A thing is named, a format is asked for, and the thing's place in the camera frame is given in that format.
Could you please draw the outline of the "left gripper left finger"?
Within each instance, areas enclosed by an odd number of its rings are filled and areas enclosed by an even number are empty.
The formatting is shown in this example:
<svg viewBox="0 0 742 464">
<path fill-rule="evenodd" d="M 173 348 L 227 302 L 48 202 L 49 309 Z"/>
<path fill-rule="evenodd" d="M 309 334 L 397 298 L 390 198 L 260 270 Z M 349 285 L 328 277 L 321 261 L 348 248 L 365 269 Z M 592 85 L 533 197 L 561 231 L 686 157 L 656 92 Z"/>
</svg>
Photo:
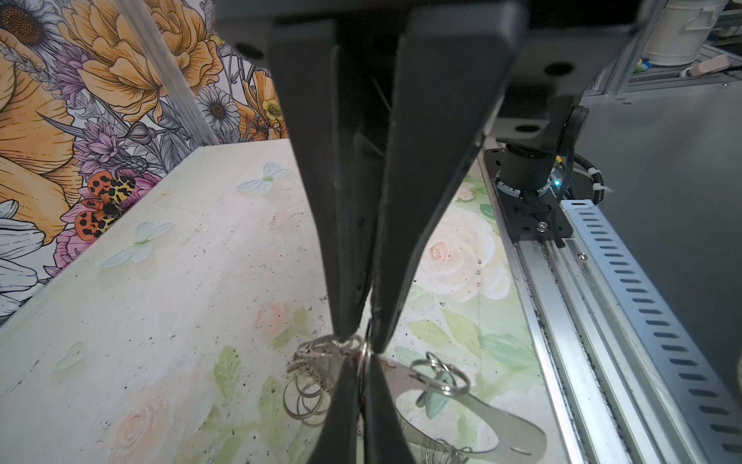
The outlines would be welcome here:
<svg viewBox="0 0 742 464">
<path fill-rule="evenodd" d="M 343 362 L 330 409 L 309 464 L 353 464 L 357 458 L 359 424 L 359 377 L 357 359 Z"/>
</svg>

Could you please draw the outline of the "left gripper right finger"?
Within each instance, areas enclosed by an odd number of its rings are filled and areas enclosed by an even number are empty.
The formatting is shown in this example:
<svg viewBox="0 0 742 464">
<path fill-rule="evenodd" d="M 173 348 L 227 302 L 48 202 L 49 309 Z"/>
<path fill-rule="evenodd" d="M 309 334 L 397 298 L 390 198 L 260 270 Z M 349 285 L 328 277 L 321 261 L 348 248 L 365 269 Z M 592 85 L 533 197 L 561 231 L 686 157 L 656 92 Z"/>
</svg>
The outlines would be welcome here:
<svg viewBox="0 0 742 464">
<path fill-rule="evenodd" d="M 366 464 L 414 464 L 381 362 L 372 355 L 363 368 L 361 412 Z"/>
</svg>

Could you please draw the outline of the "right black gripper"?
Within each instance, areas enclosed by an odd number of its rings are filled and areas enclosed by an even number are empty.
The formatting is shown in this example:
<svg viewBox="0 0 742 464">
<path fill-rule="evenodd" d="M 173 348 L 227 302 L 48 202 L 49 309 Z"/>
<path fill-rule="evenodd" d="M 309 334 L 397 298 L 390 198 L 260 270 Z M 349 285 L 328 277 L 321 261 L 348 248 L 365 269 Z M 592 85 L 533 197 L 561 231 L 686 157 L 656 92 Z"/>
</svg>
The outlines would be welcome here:
<svg viewBox="0 0 742 464">
<path fill-rule="evenodd" d="M 214 27 L 268 68 L 295 143 L 386 148 L 373 352 L 390 344 L 421 255 L 497 124 L 533 137 L 645 26 L 646 1 L 220 1 Z"/>
</svg>

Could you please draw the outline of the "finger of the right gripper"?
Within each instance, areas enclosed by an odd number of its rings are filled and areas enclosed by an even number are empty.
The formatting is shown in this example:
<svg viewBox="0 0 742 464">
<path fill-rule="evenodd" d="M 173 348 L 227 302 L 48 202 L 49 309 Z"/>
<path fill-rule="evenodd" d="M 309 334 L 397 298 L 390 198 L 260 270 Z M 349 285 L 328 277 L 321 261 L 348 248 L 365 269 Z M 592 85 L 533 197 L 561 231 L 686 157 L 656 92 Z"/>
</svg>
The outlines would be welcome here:
<svg viewBox="0 0 742 464">
<path fill-rule="evenodd" d="M 385 108 L 337 21 L 281 25 L 269 65 L 315 221 L 334 335 L 357 332 L 372 280 Z"/>
</svg>

